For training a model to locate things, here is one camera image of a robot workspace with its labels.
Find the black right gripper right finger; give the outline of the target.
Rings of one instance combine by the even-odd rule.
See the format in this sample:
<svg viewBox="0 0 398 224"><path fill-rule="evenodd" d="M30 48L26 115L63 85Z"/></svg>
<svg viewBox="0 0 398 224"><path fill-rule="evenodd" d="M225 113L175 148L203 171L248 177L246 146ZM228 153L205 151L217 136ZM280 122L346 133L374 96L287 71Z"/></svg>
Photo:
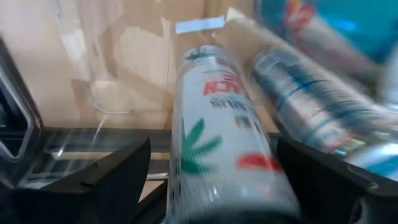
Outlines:
<svg viewBox="0 0 398 224"><path fill-rule="evenodd" d="M362 224L359 198L370 181L348 164L289 138L279 137L277 156L300 202L302 224Z"/></svg>

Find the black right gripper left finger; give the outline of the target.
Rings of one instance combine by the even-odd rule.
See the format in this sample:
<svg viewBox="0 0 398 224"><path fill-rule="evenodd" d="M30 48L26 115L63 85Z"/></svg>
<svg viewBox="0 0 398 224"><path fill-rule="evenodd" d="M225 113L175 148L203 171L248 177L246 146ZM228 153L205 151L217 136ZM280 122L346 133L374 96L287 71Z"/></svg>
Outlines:
<svg viewBox="0 0 398 224"><path fill-rule="evenodd" d="M148 138L53 182L46 224L128 224L149 168Z"/></svg>

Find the clear plastic bin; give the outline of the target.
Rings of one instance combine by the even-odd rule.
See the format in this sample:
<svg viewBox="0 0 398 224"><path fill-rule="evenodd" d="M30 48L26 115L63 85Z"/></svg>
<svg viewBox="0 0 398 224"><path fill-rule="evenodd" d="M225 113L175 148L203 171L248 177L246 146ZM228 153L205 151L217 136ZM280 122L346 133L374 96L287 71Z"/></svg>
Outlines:
<svg viewBox="0 0 398 224"><path fill-rule="evenodd" d="M177 22L224 16L223 28L185 34L183 46L210 35L240 50L241 41L232 36L257 20L255 0L54 2L60 36L75 69L80 121L92 125L98 115L107 114L119 128L131 122L138 128L171 127Z"/></svg>

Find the white tape strip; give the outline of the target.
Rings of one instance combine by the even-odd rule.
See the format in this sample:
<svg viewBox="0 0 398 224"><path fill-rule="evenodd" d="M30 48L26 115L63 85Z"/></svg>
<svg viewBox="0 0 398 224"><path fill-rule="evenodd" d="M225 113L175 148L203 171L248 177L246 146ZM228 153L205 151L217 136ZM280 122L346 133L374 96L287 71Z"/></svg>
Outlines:
<svg viewBox="0 0 398 224"><path fill-rule="evenodd" d="M177 22L175 25L176 34L187 34L203 30L223 28L225 25L224 16L211 17L206 19L195 19L185 22Z"/></svg>

